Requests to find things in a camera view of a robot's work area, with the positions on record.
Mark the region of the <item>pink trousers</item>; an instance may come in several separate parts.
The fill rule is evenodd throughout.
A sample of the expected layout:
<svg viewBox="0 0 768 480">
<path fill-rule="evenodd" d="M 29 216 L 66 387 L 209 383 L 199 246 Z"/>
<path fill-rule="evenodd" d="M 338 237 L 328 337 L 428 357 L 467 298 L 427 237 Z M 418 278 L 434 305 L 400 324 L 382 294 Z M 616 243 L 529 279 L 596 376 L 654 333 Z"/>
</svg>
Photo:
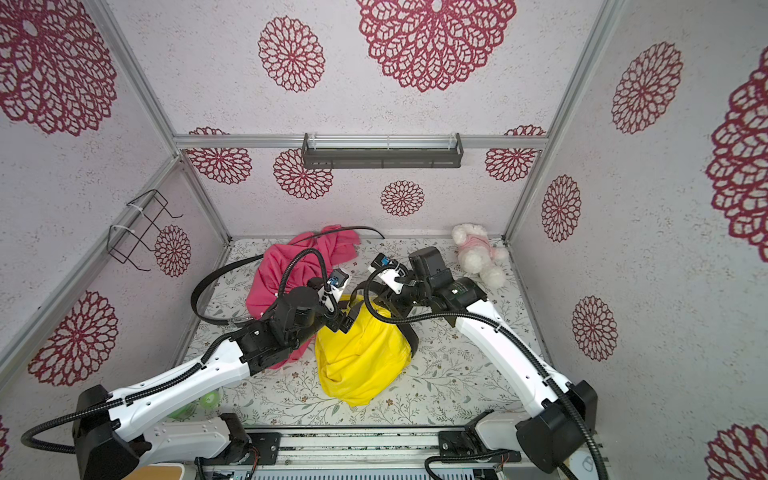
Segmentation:
<svg viewBox="0 0 768 480">
<path fill-rule="evenodd" d="M 352 230 L 329 233 L 341 228 L 340 225 L 327 226 L 322 229 L 321 233 L 324 235 L 320 237 L 313 237 L 312 232 L 305 232 L 294 237 L 288 243 L 270 246 L 257 268 L 245 301 L 251 317 L 259 320 L 267 308 L 273 304 L 278 295 L 284 271 L 304 249 L 314 248 L 318 250 L 323 256 L 328 273 L 334 267 L 355 259 L 357 257 L 356 246 L 361 243 L 360 237 Z M 284 293 L 288 293 L 295 287 L 306 286 L 311 278 L 320 276 L 320 261 L 314 254 L 309 254 L 299 260 L 293 268 L 286 282 Z M 309 341 L 304 342 L 297 351 L 291 353 L 288 360 L 270 367 L 270 370 L 279 370 L 286 364 L 296 362 L 304 355 L 308 345 Z"/>
</svg>

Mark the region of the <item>yellow garment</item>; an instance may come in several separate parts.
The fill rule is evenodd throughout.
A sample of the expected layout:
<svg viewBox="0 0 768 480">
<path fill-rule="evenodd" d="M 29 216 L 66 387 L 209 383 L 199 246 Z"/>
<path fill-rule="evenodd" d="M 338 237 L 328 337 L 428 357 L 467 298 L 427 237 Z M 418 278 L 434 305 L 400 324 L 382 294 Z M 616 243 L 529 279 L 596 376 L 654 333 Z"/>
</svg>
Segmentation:
<svg viewBox="0 0 768 480">
<path fill-rule="evenodd" d="M 376 319 L 364 302 L 343 310 L 354 318 L 348 333 L 323 328 L 315 358 L 324 393 L 350 407 L 364 406 L 388 388 L 413 358 L 399 325 Z"/>
</svg>

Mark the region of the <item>black leather belt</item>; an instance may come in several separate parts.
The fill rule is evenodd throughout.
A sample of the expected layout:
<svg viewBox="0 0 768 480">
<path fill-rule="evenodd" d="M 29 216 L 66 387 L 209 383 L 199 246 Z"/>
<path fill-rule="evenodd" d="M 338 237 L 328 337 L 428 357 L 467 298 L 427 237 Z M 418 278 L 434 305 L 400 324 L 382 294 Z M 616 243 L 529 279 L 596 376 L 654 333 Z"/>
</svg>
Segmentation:
<svg viewBox="0 0 768 480">
<path fill-rule="evenodd" d="M 375 232 L 381 239 L 385 239 L 384 234 L 382 232 L 380 232 L 379 230 L 377 230 L 376 228 L 374 228 L 374 227 L 356 225 L 356 226 L 339 227 L 339 228 L 332 229 L 332 230 L 329 230 L 329 231 L 323 231 L 323 232 L 320 232 L 320 233 L 314 233 L 314 234 L 306 236 L 306 237 L 304 237 L 302 239 L 291 241 L 290 245 L 294 245 L 294 244 L 299 243 L 301 241 L 308 241 L 310 239 L 321 238 L 321 237 L 324 237 L 324 236 L 327 236 L 327 235 L 331 235 L 333 233 L 341 233 L 341 232 L 356 231 L 356 230 Z M 190 306 L 191 306 L 191 310 L 192 310 L 193 314 L 199 320 L 202 320 L 203 322 L 205 322 L 207 324 L 218 326 L 218 327 L 234 326 L 234 325 L 240 325 L 242 323 L 249 322 L 251 320 L 251 316 L 250 315 L 237 316 L 237 317 L 232 317 L 232 318 L 215 318 L 215 317 L 206 316 L 206 315 L 204 315 L 203 313 L 200 312 L 199 303 L 200 303 L 201 297 L 208 290 L 208 288 L 211 287 L 211 286 L 214 286 L 221 277 L 223 277 L 224 275 L 228 274 L 229 272 L 237 270 L 237 269 L 239 269 L 241 267 L 244 267 L 246 265 L 250 265 L 250 264 L 253 264 L 253 263 L 260 262 L 263 259 L 263 257 L 264 257 L 264 254 L 258 254 L 258 255 L 255 255 L 255 256 L 246 257 L 246 258 L 237 260 L 235 262 L 232 262 L 232 263 L 229 263 L 229 264 L 226 264 L 226 265 L 220 267 L 219 269 L 213 271 L 212 273 L 210 273 L 209 275 L 204 277 L 197 284 L 197 286 L 193 289 L 193 291 L 191 293 Z"/>
</svg>

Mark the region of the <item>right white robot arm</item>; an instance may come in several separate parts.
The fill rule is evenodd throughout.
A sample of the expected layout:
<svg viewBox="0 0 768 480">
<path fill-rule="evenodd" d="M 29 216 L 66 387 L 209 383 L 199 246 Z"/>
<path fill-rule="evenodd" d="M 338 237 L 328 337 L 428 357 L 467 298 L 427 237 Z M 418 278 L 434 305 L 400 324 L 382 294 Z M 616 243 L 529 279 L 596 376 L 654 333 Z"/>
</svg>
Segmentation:
<svg viewBox="0 0 768 480">
<path fill-rule="evenodd" d="M 386 290 L 380 300 L 423 306 L 426 313 L 388 317 L 386 323 L 403 326 L 427 320 L 446 320 L 471 340 L 510 384 L 527 418 L 513 422 L 499 412 L 477 417 L 466 427 L 467 452 L 449 444 L 439 455 L 444 463 L 479 460 L 512 460 L 525 457 L 540 471 L 561 471 L 574 476 L 567 460 L 586 447 L 600 479 L 609 476 L 594 438 L 598 397 L 586 381 L 571 382 L 547 364 L 508 327 L 487 293 L 472 279 L 454 278 L 435 247 L 409 256 L 410 264 L 378 254 L 367 282 L 380 280 Z"/>
</svg>

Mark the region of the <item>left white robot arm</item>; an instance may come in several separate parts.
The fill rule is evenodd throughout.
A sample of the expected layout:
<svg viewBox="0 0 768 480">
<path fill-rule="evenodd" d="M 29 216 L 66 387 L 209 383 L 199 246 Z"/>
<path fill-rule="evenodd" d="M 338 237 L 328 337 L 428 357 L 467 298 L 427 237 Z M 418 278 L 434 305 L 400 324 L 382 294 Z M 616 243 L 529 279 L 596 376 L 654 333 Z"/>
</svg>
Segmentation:
<svg viewBox="0 0 768 480">
<path fill-rule="evenodd" d="M 276 299 L 260 321 L 229 332 L 201 356 L 137 384 L 82 393 L 81 408 L 104 412 L 77 420 L 73 440 L 83 479 L 123 479 L 142 467 L 203 459 L 238 462 L 252 452 L 239 418 L 222 414 L 173 426 L 167 417 L 219 388 L 253 377 L 281 362 L 322 327 L 349 327 L 338 303 L 342 288 L 297 287 Z"/>
</svg>

